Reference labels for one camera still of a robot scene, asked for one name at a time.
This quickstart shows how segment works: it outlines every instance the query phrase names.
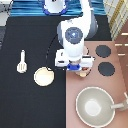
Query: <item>white bowl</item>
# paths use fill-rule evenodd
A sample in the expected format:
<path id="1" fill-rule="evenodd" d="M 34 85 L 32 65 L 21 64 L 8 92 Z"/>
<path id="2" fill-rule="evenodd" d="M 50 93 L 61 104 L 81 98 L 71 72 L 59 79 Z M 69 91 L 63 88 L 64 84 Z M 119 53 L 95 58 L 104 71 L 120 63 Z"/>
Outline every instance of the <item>white bowl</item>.
<path id="1" fill-rule="evenodd" d="M 91 127 L 105 127 L 115 116 L 112 97 L 99 87 L 87 87 L 76 98 L 76 111 L 80 119 Z"/>

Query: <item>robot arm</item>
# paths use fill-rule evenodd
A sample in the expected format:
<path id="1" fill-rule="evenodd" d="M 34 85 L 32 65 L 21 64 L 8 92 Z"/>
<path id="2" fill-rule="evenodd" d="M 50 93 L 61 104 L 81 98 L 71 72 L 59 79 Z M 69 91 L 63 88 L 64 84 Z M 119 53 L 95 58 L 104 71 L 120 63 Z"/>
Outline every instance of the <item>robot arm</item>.
<path id="1" fill-rule="evenodd" d="M 67 70 L 81 70 L 92 67 L 94 58 L 83 55 L 84 39 L 97 32 L 97 22 L 89 0 L 80 0 L 83 16 L 61 21 L 57 27 L 59 43 L 64 49 L 57 50 L 55 66 L 67 66 Z"/>

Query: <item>black mat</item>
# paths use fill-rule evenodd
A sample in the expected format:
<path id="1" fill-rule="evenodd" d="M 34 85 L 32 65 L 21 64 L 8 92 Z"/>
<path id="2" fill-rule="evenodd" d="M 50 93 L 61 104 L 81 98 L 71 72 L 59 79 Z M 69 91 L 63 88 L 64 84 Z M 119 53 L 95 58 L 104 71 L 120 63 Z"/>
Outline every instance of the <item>black mat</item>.
<path id="1" fill-rule="evenodd" d="M 85 41 L 112 41 L 107 16 L 95 15 L 95 18 L 98 23 L 98 31 L 96 35 L 90 39 L 85 39 Z"/>
<path id="2" fill-rule="evenodd" d="M 109 62 L 102 62 L 98 66 L 100 74 L 103 76 L 112 76 L 115 73 L 114 66 Z"/>
<path id="3" fill-rule="evenodd" d="M 66 128 L 66 72 L 56 71 L 54 82 L 47 87 L 34 82 L 34 73 L 45 66 L 47 47 L 56 35 L 56 22 L 36 19 L 9 18 L 7 22 L 0 51 L 0 128 Z M 59 48 L 56 39 L 48 58 L 52 69 Z M 28 70 L 19 74 L 16 66 L 22 49 Z"/>
<path id="4" fill-rule="evenodd" d="M 0 26 L 0 49 L 2 48 L 2 42 L 4 39 L 5 30 L 6 30 L 5 26 Z"/>
<path id="5" fill-rule="evenodd" d="M 96 54 L 99 57 L 106 58 L 111 55 L 111 49 L 106 45 L 99 45 L 96 48 Z"/>

